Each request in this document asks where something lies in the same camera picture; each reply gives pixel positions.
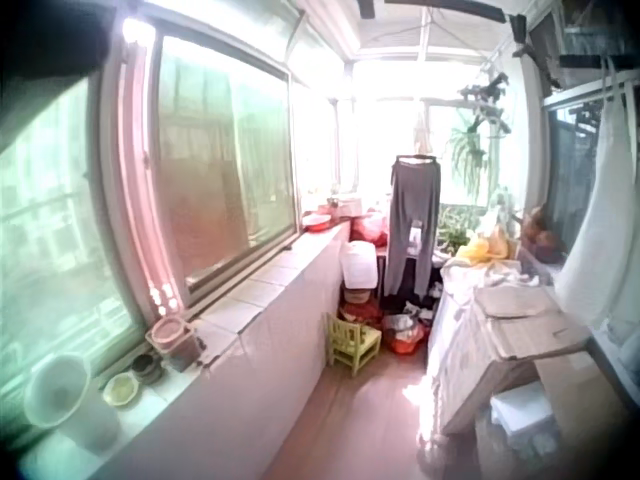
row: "red object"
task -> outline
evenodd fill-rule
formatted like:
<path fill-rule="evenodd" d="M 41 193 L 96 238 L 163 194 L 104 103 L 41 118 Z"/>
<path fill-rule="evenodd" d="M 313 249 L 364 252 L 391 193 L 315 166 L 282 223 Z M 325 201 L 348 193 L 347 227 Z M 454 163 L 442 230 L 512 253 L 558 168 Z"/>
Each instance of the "red object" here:
<path fill-rule="evenodd" d="M 382 323 L 382 311 L 378 307 L 378 301 L 370 297 L 365 303 L 344 303 L 340 307 L 343 318 L 349 322 L 362 323 L 380 329 Z"/>
<path fill-rule="evenodd" d="M 328 230 L 329 227 L 331 226 L 331 220 L 324 222 L 324 223 L 318 223 L 316 225 L 309 225 L 307 227 L 307 230 L 309 230 L 310 232 L 324 232 L 325 230 Z"/>
<path fill-rule="evenodd" d="M 331 227 L 331 215 L 312 213 L 302 218 L 302 224 L 310 232 L 324 232 Z"/>
<path fill-rule="evenodd" d="M 387 219 L 380 212 L 367 213 L 351 220 L 350 241 L 361 240 L 373 243 L 376 247 L 384 247 L 389 239 Z"/>
<path fill-rule="evenodd" d="M 416 333 L 410 341 L 398 340 L 395 337 L 393 330 L 387 330 L 383 333 L 383 338 L 389 349 L 398 355 L 412 355 L 416 351 L 416 347 L 422 343 L 423 340 L 429 338 L 431 329 L 425 327 L 422 324 L 418 324 Z"/>

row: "white bucket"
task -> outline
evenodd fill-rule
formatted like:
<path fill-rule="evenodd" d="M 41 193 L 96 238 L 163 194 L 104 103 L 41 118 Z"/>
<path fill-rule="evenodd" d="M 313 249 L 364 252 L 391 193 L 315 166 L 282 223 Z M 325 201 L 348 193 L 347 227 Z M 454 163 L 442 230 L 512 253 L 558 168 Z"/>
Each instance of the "white bucket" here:
<path fill-rule="evenodd" d="M 340 252 L 340 263 L 347 288 L 371 289 L 378 285 L 376 247 L 372 243 L 346 243 Z"/>
<path fill-rule="evenodd" d="M 109 447 L 120 431 L 116 411 L 91 385 L 89 365 L 78 355 L 58 355 L 34 372 L 24 411 L 36 427 L 57 428 L 92 452 Z"/>

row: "hanging clothes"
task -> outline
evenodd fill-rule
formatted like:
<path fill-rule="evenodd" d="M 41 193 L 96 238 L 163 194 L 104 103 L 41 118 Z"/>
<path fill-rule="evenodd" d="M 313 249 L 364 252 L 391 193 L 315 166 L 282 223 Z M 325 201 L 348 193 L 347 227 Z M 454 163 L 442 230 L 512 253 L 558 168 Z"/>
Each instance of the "hanging clothes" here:
<path fill-rule="evenodd" d="M 422 224 L 422 245 L 416 260 L 414 293 L 422 298 L 429 286 L 431 256 L 438 226 L 440 165 L 437 162 L 408 164 L 396 160 L 392 179 L 384 292 L 385 295 L 395 295 L 400 289 L 411 226 L 416 220 Z"/>
<path fill-rule="evenodd" d="M 555 282 L 562 309 L 594 326 L 605 319 L 620 288 L 635 215 L 635 159 L 631 156 L 627 114 L 611 61 L 609 66 L 613 101 L 604 102 L 600 120 L 591 202 Z"/>

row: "clothes hanger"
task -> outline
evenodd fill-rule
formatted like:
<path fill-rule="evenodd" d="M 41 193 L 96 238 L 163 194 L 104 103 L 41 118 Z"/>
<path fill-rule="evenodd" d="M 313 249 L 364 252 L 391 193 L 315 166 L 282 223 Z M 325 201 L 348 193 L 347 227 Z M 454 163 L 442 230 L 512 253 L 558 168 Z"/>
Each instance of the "clothes hanger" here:
<path fill-rule="evenodd" d="M 402 159 L 420 160 L 419 162 L 413 163 L 438 163 L 438 158 L 435 155 L 424 155 L 422 153 L 416 153 L 415 155 L 396 155 L 396 162 L 400 162 Z"/>

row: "white plastic container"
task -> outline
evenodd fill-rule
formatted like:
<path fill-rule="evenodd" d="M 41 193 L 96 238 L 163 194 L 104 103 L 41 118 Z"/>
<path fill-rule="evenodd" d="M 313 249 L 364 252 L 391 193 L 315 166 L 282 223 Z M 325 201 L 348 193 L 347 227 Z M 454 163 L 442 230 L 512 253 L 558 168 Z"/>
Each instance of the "white plastic container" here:
<path fill-rule="evenodd" d="M 350 289 L 376 288 L 378 265 L 376 247 L 369 242 L 350 242 L 340 252 L 344 284 Z"/>
<path fill-rule="evenodd" d="M 94 453 L 111 446 L 120 432 L 116 411 L 91 384 L 89 365 L 78 355 L 58 355 L 36 370 L 27 385 L 24 410 L 36 427 L 57 428 Z"/>
<path fill-rule="evenodd" d="M 552 427 L 553 410 L 542 383 L 533 382 L 491 397 L 491 422 L 502 425 L 513 448 Z"/>

